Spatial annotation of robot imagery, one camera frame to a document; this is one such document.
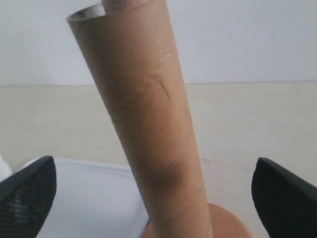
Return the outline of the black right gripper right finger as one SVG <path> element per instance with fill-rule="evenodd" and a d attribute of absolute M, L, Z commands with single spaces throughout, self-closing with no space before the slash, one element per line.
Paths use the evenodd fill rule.
<path fill-rule="evenodd" d="M 276 162 L 259 158 L 251 194 L 271 238 L 317 236 L 317 188 Z"/>

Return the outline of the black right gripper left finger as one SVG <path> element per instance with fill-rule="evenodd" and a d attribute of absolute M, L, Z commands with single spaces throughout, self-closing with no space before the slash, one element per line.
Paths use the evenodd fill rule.
<path fill-rule="evenodd" d="M 52 156 L 41 157 L 0 182 L 0 236 L 35 238 L 56 194 Z"/>

